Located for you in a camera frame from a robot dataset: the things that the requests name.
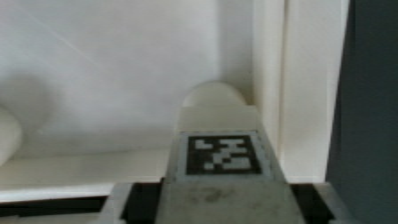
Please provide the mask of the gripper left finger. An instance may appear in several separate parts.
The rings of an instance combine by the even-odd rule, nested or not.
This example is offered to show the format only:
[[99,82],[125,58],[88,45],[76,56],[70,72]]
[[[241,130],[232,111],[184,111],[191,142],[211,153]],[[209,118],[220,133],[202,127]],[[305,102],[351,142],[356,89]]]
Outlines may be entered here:
[[118,183],[93,224],[154,224],[161,183]]

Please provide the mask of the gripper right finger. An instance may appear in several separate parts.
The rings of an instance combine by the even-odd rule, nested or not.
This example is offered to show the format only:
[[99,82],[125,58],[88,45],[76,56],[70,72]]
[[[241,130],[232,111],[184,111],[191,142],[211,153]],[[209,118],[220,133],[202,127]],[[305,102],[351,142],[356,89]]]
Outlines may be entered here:
[[305,224],[355,224],[330,183],[292,183],[289,187]]

